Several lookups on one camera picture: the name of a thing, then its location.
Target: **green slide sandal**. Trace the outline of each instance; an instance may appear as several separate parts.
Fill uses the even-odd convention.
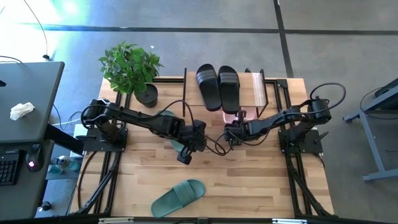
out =
[[[170,116],[175,116],[175,114],[171,111],[165,110],[163,113],[161,113],[161,115],[170,115]],[[184,148],[184,145],[174,141],[174,140],[170,140],[170,143],[172,144],[174,150],[176,150],[177,152],[181,152],[181,150]]]
[[[206,192],[199,180],[184,180],[158,198],[150,207],[156,218],[164,217],[201,198]]]

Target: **green leaves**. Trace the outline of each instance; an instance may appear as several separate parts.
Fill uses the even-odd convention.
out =
[[[99,58],[103,64],[101,72],[114,91],[134,94],[146,91],[145,83],[153,82],[153,78],[159,75],[159,67],[163,67],[156,54],[135,46],[122,42],[105,50],[105,57]]]

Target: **desk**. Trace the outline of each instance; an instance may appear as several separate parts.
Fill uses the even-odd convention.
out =
[[[290,78],[287,82],[293,105],[307,99],[303,79]],[[130,109],[156,114],[172,101],[182,99],[183,83],[155,83],[155,85],[159,92],[155,108],[145,108],[132,97]],[[274,89],[270,86],[267,87],[267,91],[269,105],[262,118],[277,112]],[[116,99],[116,93],[110,89],[106,80],[102,83],[99,97],[110,101]],[[171,106],[170,110],[182,118],[181,104]],[[222,111],[209,112],[202,106],[192,106],[192,112],[195,119],[207,123],[206,134],[210,137],[217,138],[223,132]],[[185,121],[190,124],[189,113],[186,113]],[[205,184],[206,194],[187,207],[171,213],[169,217],[294,216],[285,157],[279,152],[277,129],[272,130],[267,140],[260,146],[238,146],[224,157],[207,150],[193,153],[191,164],[186,166],[176,160],[177,153],[168,140],[154,136],[138,126],[128,124],[127,128],[129,139],[119,166],[112,216],[151,217],[152,202],[175,184],[186,179],[201,180]],[[103,157],[104,153],[97,153],[88,165],[81,188],[82,202],[85,202],[98,186]],[[313,155],[303,154],[302,157],[309,189],[324,208],[333,213],[321,162]],[[103,207],[108,190],[105,192]],[[304,211],[302,194],[299,190],[298,195],[301,209]],[[77,194],[73,198],[71,212],[76,210],[78,210]]]

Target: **concrete floor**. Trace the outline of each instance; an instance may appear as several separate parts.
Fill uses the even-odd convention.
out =
[[[278,28],[273,1],[43,2],[30,4],[44,24]],[[285,29],[398,29],[398,1],[394,0],[280,0],[280,8]],[[8,32],[2,35],[1,54],[24,62],[41,61],[45,50],[42,33],[32,27],[13,24],[35,22],[23,2],[9,1],[0,14],[0,19],[2,17],[8,18],[7,24],[0,23],[2,30]],[[161,75],[183,75],[185,67],[196,70],[204,63],[212,63],[215,67],[231,65],[238,71],[246,67],[252,71],[263,68],[267,77],[287,76],[279,34],[67,31],[47,31],[46,34],[50,56],[66,64],[55,100],[63,121],[98,96],[102,77],[97,58],[105,49],[123,40],[158,54],[165,65]],[[369,184],[362,181],[363,174],[377,171],[374,159],[361,123],[345,124],[341,120],[343,115],[358,108],[360,99],[368,91],[398,77],[396,35],[382,32],[379,35],[288,34],[286,38],[294,77],[305,79],[308,92],[324,82],[340,82],[347,87],[345,101],[332,111],[333,119],[318,127],[330,132],[323,140],[323,146],[335,213],[344,218],[398,222],[398,179]],[[340,97],[340,92],[325,88],[319,95],[333,101]],[[72,130],[72,126],[67,129],[68,132]],[[66,212],[73,184],[54,181],[59,181],[59,186],[66,186],[65,196],[59,197],[51,187],[45,196],[52,203],[65,205]]]

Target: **white cable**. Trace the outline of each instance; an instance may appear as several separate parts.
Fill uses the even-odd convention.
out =
[[[74,119],[73,121],[68,121],[68,122],[63,122],[63,123],[58,123],[58,124],[52,124],[52,126],[55,126],[55,125],[63,125],[63,124],[69,124],[69,123],[73,123],[73,122],[79,121],[79,120],[80,120],[80,118],[79,118],[79,119]]]

